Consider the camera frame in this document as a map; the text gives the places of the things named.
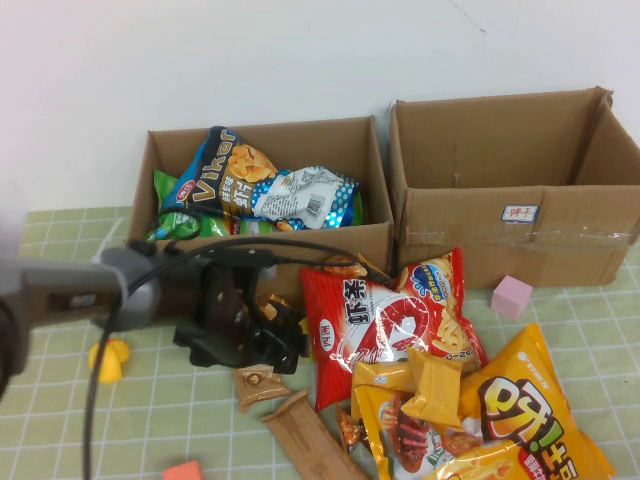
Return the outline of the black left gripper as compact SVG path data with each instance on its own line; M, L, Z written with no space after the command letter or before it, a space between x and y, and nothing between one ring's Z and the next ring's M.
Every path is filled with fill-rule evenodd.
M250 267L212 267L205 276L199 327L179 325L173 342L188 348L197 367L239 368L249 351L250 363L271 366L277 374L294 374L307 357L307 334L294 321L264 323L255 305L258 271Z

